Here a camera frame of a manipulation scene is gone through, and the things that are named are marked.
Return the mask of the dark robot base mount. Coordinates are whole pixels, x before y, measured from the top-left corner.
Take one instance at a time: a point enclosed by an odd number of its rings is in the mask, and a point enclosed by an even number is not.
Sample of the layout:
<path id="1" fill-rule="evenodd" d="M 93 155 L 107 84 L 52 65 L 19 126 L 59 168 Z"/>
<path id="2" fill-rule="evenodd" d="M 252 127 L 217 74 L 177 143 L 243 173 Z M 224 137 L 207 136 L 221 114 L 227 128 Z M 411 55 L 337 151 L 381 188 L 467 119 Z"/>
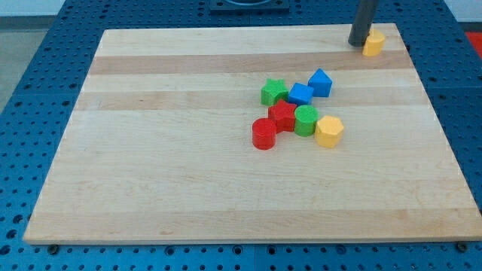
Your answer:
<path id="1" fill-rule="evenodd" d="M 208 0 L 211 13 L 289 11 L 289 0 Z"/>

